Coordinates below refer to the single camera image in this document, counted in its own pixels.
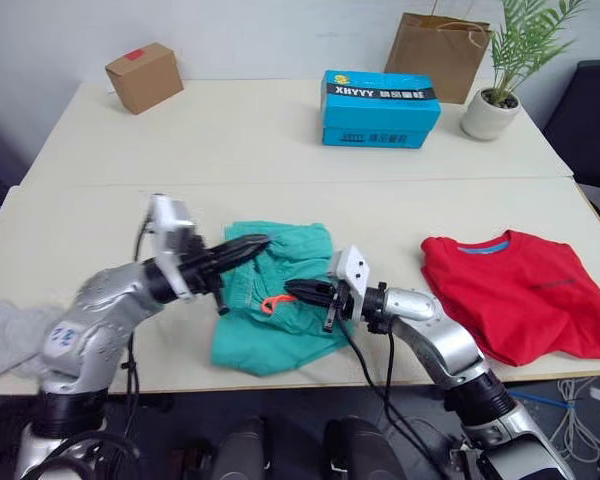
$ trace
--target potted plant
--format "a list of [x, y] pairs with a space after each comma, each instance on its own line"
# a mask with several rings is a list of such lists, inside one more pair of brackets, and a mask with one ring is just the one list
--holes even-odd
[[558, 32], [583, 10], [586, 0], [503, 0], [504, 29], [493, 37], [494, 85], [476, 93], [462, 117], [462, 129], [480, 140], [497, 138], [520, 111], [514, 94], [531, 75], [572, 43], [558, 44]]

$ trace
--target green cloth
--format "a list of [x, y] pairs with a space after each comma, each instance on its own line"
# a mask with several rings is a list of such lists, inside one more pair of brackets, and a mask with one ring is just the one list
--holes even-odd
[[267, 249], [223, 275], [230, 313], [221, 317], [211, 349], [211, 363], [256, 375], [293, 370], [347, 345], [339, 329], [322, 331], [325, 308], [280, 302], [273, 315], [262, 301], [286, 293], [294, 278], [327, 280], [333, 246], [323, 225], [238, 222], [225, 231], [227, 240], [249, 233], [269, 235]]

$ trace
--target red label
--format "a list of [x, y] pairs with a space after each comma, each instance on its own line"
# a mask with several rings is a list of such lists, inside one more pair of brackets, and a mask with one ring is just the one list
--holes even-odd
[[124, 57], [128, 58], [129, 60], [135, 60], [137, 58], [140, 58], [142, 55], [144, 55], [144, 51], [141, 48], [139, 48], [138, 50], [134, 50], [133, 52], [127, 53]]

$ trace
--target gray cloth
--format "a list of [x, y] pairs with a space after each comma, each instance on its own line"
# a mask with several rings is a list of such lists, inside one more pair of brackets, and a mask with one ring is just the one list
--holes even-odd
[[0, 301], [0, 374], [14, 367], [20, 375], [42, 374], [42, 362], [36, 357], [62, 312], [54, 306], [22, 310]]

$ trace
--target white table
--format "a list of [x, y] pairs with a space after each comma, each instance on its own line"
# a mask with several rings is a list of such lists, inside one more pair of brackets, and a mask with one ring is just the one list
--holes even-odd
[[[69, 305], [94, 272], [130, 260], [148, 195], [156, 186], [14, 189], [0, 213], [0, 298], [26, 307]], [[213, 245], [236, 220], [323, 222], [336, 248], [355, 243], [371, 265], [371, 283], [426, 288], [420, 243], [444, 235], [462, 242], [493, 238], [507, 228], [569, 243], [600, 286], [600, 222], [570, 178], [472, 179], [269, 185], [165, 186], [182, 199]], [[176, 302], [137, 330], [143, 391], [195, 391], [315, 385], [362, 385], [348, 348], [306, 367], [265, 378], [210, 365], [217, 315], [210, 298]], [[373, 377], [384, 376], [386, 338], [360, 329]], [[493, 361], [503, 379], [600, 374], [600, 360], [546, 355], [520, 368]], [[429, 383], [398, 342], [396, 383]], [[0, 377], [0, 394], [34, 393], [31, 380]], [[124, 390], [122, 374], [112, 391]]]
[[325, 147], [318, 80], [190, 81], [135, 116], [81, 85], [23, 185], [204, 185], [570, 176], [526, 112], [497, 142], [442, 105], [420, 150]]

